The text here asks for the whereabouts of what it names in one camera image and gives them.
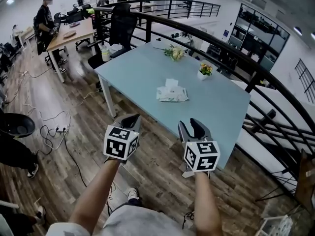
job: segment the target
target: railing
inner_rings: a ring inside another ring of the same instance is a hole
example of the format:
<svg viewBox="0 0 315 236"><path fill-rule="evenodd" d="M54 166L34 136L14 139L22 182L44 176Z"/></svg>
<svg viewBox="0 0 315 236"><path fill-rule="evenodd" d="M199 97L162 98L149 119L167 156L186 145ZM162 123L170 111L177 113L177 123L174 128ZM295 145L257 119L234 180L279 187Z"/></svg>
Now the railing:
<svg viewBox="0 0 315 236"><path fill-rule="evenodd" d="M132 12L139 11L167 19L217 17L221 7L218 4L194 0L130 0L123 3L130 3ZM102 7L110 8L117 4L119 3L106 4ZM138 25L143 24L145 23L142 22L142 18L139 18Z"/></svg>
<svg viewBox="0 0 315 236"><path fill-rule="evenodd" d="M301 80L301 83L305 90L304 93L306 94L308 101L314 103L315 102L315 81L314 81L313 76L311 75L310 71L307 69L307 67L304 65L301 59L297 63L295 70L297 74L299 75L299 79Z"/></svg>
<svg viewBox="0 0 315 236"><path fill-rule="evenodd" d="M109 37L108 29L110 28L109 23L110 19L109 15L111 14L112 9L110 8L96 8L95 9L95 17L96 17L96 28L97 28L97 39L99 41L105 41L109 42L107 38ZM255 126L255 132L252 128L248 128L247 126L243 125L243 129L246 130L252 137L254 137L266 150L268 150L285 168L287 172L290 172L292 176L297 179L298 178L298 171L299 171L299 160L295 156L292 156L292 153L288 151L287 148L285 148L277 139L277 135L275 135L274 132L270 128L265 128L266 124L271 124L274 126L273 129L277 130L278 136L281 136L282 139L285 139L289 142L289 144L294 148L295 151L298 151L299 154L301 153L301 149L297 146L301 141L303 144L308 148L309 153L314 153L314 143L311 143L310 141L313 141L313 139L309 139L305 137L305 132L302 132L297 125L299 123L295 123L291 120L291 118L285 113L285 110L282 110L281 107L277 105L277 103L272 100L270 97L268 97L257 85L260 84L260 81L265 80L269 82L282 96L291 104L291 106L297 111L297 113L303 118L305 123L308 125L309 132L312 136L315 135L315 123L313 119L310 117L308 112L304 109L302 104L293 96L293 94L286 89L286 87L271 73L266 71L263 67L261 67L259 64L257 64L255 61L253 61L248 56L244 55L240 51L236 50L235 48L227 45L226 43L214 38L213 36L198 30L196 28L193 28L191 26L175 22L170 19L163 18L161 16L155 16L150 15L148 13L141 13L141 12L131 12L131 14L135 17L137 17L139 20L146 20L146 27L140 27L137 26L136 28L139 30L143 30L145 32L145 39L140 38L138 36L133 35L134 39L143 41L144 43L148 43L151 41L152 36L157 36L159 38L165 38L167 40L173 41L178 45L183 46L184 48L187 48L190 50L190 55L192 53L195 53L199 56L204 57L205 59L209 60L214 65L218 66L222 71L227 71L228 73L224 74L231 74L235 76L237 79L241 80L246 84L245 91L250 93L252 90L255 91L255 93L258 93L266 102L264 104L270 104L272 108L274 108L277 111L277 114L281 115L289 125L287 127L292 130L294 133L294 138L288 134L288 132L285 130L285 128L275 122L273 120L273 113L265 113L261 108L259 108L255 103L250 101L250 106L253 107L258 113L260 113L264 118L263 120L259 121L256 118L253 118L249 114L246 115L246 119L249 120L252 124L252 126ZM159 23L165 26L169 26L175 30L183 31L185 33L188 33L200 40L203 40L207 43L209 43L212 47L216 48L217 50L220 50L221 52L228 52L232 56L237 57L238 60L241 60L240 62L242 64L242 67L239 67L243 71L246 71L246 69L250 68L253 71L255 71L254 76L249 80L246 79L243 75L236 72L232 67L229 65L222 63L219 61L220 58L216 58L215 55L211 55L209 53L203 52L197 48L195 48L192 45L182 43L178 41L175 38L172 38L170 36L166 36L162 33L159 33L157 31L152 30L152 26L154 26L154 23ZM256 132L259 131L265 135L267 135L278 147L278 149L274 149L274 146L268 145L268 143L264 142L259 136L256 135Z"/></svg>

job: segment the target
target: black and white pattern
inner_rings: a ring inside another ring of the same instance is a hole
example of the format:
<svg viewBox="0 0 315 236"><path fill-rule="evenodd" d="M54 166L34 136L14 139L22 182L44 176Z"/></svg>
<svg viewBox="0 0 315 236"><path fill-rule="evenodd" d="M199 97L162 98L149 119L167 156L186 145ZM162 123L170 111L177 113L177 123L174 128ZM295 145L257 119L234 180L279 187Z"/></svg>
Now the black and white pattern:
<svg viewBox="0 0 315 236"><path fill-rule="evenodd" d="M197 147L200 154L217 153L215 146L211 142L197 143Z"/></svg>
<svg viewBox="0 0 315 236"><path fill-rule="evenodd" d="M109 136L116 137L116 138L123 139L123 140L127 141L128 137L129 137L129 134L130 134L130 131L128 131L128 130L124 130L124 129L120 129L120 128L114 127L110 131Z"/></svg>
<svg viewBox="0 0 315 236"><path fill-rule="evenodd" d="M185 160L191 166L191 168L193 168L196 161L196 155L192 152L192 150L189 147L187 147L186 150Z"/></svg>
<svg viewBox="0 0 315 236"><path fill-rule="evenodd" d="M217 156L201 157L197 166L197 170L212 170L215 166Z"/></svg>
<svg viewBox="0 0 315 236"><path fill-rule="evenodd" d="M107 139L106 154L124 158L126 144L115 140Z"/></svg>
<svg viewBox="0 0 315 236"><path fill-rule="evenodd" d="M136 148L137 148L137 141L138 141L138 137L133 139L133 141L130 143L128 156L131 155L136 150Z"/></svg>

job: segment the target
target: white flower pot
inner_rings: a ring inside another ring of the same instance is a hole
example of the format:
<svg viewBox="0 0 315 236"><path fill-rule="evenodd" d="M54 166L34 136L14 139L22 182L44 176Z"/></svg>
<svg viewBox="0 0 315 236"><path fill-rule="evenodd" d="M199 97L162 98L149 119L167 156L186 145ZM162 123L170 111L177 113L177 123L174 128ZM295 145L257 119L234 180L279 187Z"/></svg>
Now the white flower pot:
<svg viewBox="0 0 315 236"><path fill-rule="evenodd" d="M199 70L198 70L198 72L197 72L197 77L198 77L198 79L200 79L200 80L205 80L207 77L208 77L209 75L203 75Z"/></svg>

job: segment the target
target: forearm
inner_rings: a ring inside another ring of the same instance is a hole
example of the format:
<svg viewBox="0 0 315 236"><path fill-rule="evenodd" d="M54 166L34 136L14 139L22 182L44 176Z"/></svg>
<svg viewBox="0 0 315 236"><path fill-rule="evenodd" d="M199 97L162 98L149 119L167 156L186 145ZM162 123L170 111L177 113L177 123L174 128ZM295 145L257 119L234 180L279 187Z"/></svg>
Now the forearm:
<svg viewBox="0 0 315 236"><path fill-rule="evenodd" d="M90 234L102 213L120 161L107 161L78 199L69 222L79 224Z"/></svg>
<svg viewBox="0 0 315 236"><path fill-rule="evenodd" d="M44 24L39 24L39 28L43 31L46 31L46 32L50 32L51 29L49 29L47 26L45 26Z"/></svg>
<svg viewBox="0 0 315 236"><path fill-rule="evenodd" d="M194 221L198 236L222 236L222 225L215 196L212 193L208 176L195 173L196 198Z"/></svg>

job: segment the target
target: white cube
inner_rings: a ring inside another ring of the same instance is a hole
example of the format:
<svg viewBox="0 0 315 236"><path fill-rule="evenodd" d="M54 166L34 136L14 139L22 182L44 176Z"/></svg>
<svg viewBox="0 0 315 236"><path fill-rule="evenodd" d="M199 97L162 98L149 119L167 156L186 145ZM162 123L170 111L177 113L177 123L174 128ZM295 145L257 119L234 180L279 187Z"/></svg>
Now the white cube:
<svg viewBox="0 0 315 236"><path fill-rule="evenodd" d="M104 155L127 160L137 149L139 133L108 125L104 140Z"/></svg>
<svg viewBox="0 0 315 236"><path fill-rule="evenodd" d="M187 142L184 160L194 172L214 171L220 158L218 143Z"/></svg>

